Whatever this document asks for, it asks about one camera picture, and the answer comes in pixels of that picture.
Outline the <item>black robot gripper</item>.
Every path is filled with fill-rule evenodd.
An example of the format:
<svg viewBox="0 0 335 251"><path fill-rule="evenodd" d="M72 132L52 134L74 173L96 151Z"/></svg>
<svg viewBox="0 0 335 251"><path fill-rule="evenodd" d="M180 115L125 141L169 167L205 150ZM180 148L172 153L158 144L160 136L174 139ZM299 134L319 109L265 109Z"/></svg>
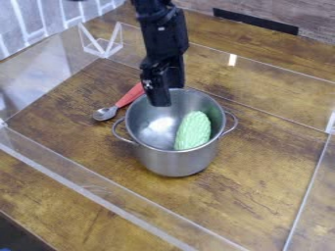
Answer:
<svg viewBox="0 0 335 251"><path fill-rule="evenodd" d="M137 6L136 13L146 50L140 64L142 88L150 105L168 107L168 88L184 86L182 54L188 49L184 13L176 6Z"/></svg>

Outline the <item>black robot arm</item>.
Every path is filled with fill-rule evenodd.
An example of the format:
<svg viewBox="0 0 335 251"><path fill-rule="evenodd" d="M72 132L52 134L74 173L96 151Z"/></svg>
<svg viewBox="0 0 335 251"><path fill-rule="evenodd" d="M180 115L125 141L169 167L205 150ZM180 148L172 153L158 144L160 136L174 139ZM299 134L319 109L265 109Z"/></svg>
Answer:
<svg viewBox="0 0 335 251"><path fill-rule="evenodd" d="M184 86L182 54L188 34L182 10L170 0L130 0L145 45L142 88L154 107L170 105L169 90Z"/></svg>

